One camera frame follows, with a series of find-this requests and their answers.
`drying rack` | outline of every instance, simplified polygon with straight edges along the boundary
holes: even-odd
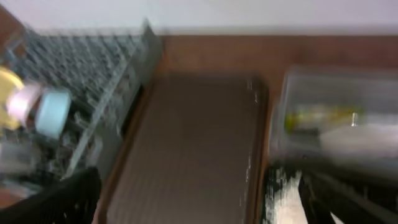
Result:
[[[39,142],[45,153],[37,172],[23,178],[3,178],[3,185],[39,189],[89,166],[96,166],[104,180],[122,143],[121,127],[129,109],[161,55],[161,40],[148,25],[144,25],[142,35],[128,31],[125,35],[39,35],[26,28],[22,35],[10,37],[0,64],[6,64],[23,80],[69,89],[73,101],[90,118],[87,122],[80,113],[74,114],[82,132],[76,135],[66,130],[56,142],[38,138],[34,130],[4,130],[2,141]]]

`brown tray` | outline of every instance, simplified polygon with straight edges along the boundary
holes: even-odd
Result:
[[[148,98],[100,220],[253,223],[266,86],[242,75],[172,75]]]

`kitchen counter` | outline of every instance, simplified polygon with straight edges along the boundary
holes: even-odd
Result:
[[[0,51],[3,50],[4,43],[10,37],[18,31],[21,31],[22,24],[13,17],[4,7],[0,5]]]
[[[289,67],[398,68],[398,37],[170,36],[164,37],[164,45],[158,75],[171,71],[254,72],[268,84],[270,100],[261,177],[268,166],[269,116]]]

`black plastic object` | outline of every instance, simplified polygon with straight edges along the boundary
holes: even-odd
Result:
[[[320,173],[304,173],[300,180],[299,192],[309,224],[334,223],[327,213],[332,212],[343,223],[398,223],[398,213],[389,201],[379,201],[385,197],[385,190],[377,186],[361,184],[367,192],[361,193],[359,184],[344,182]],[[378,200],[376,203],[369,195]]]
[[[273,198],[299,170],[272,166],[264,176],[261,223],[272,224],[265,213],[265,198]],[[335,224],[331,213],[345,224],[398,223],[398,187],[377,185],[333,175],[300,170],[298,192],[309,224]]]
[[[1,224],[90,224],[101,192],[96,168],[71,178],[0,211]]]

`clear plastic box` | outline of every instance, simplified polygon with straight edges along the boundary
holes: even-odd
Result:
[[[269,136],[269,159],[282,164],[331,163],[397,180],[398,158],[369,157],[361,151],[330,152],[319,139],[285,131],[286,114],[297,105],[332,105],[365,112],[398,115],[398,72],[347,68],[300,68],[287,72],[280,102],[274,105]]]

